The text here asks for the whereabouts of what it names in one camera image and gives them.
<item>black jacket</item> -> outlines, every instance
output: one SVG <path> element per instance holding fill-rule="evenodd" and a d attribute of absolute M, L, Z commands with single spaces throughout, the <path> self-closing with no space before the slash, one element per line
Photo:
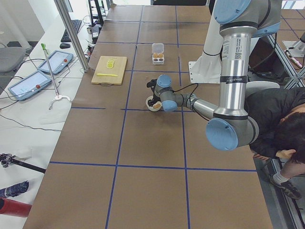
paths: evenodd
<path fill-rule="evenodd" d="M 250 148 L 262 156 L 275 158 L 278 149 L 273 145 L 274 130 L 282 118 L 301 104 L 305 104 L 304 87 L 265 89 L 248 96 L 244 108 L 259 127 L 259 136 Z"/>

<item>dark hair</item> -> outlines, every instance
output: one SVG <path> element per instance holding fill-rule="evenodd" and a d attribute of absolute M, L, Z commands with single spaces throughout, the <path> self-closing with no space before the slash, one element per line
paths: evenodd
<path fill-rule="evenodd" d="M 305 113 L 296 112 L 276 127 L 274 145 L 278 150 L 296 150 L 291 160 L 305 163 Z"/>

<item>light blue joint cap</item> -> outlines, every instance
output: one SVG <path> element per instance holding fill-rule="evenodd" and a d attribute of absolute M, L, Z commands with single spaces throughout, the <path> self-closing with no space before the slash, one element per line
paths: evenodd
<path fill-rule="evenodd" d="M 157 79 L 157 84 L 160 87 L 170 87 L 172 85 L 172 79 L 168 75 L 160 75 Z"/>
<path fill-rule="evenodd" d="M 233 150 L 238 146 L 238 137 L 234 128 L 221 118 L 211 119 L 205 134 L 212 146 L 219 150 Z"/>
<path fill-rule="evenodd" d="M 256 31 L 256 33 L 252 37 L 253 38 L 254 37 L 264 37 L 264 36 L 267 36 L 267 35 L 274 34 L 280 29 L 280 25 L 281 25 L 281 23 L 279 22 L 277 24 L 270 25 L 268 27 L 259 29 L 258 31 Z"/>
<path fill-rule="evenodd" d="M 247 9 L 251 0 L 218 0 L 214 8 L 214 17 L 219 24 L 234 21 Z"/>
<path fill-rule="evenodd" d="M 175 111 L 177 109 L 177 103 L 172 100 L 165 100 L 162 102 L 162 107 L 165 112 Z"/>

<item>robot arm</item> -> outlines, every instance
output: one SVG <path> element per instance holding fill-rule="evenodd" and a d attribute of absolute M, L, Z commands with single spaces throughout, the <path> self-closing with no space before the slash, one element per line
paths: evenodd
<path fill-rule="evenodd" d="M 149 105 L 161 101 L 164 111 L 184 106 L 210 119 L 206 135 L 217 149 L 233 150 L 252 143 L 259 129 L 256 121 L 244 110 L 250 42 L 252 37 L 277 32 L 281 6 L 281 0 L 218 0 L 214 16 L 224 39 L 219 105 L 193 94 L 175 94 L 167 75 L 148 83 L 154 92 Z"/>

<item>person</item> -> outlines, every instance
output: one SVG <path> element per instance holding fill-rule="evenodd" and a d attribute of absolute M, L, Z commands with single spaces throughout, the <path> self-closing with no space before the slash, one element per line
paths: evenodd
<path fill-rule="evenodd" d="M 245 99 L 244 108 L 259 126 L 259 136 L 250 144 L 254 158 L 289 159 L 269 181 L 287 196 L 300 199 L 289 179 L 305 173 L 305 88 L 261 90 Z"/>

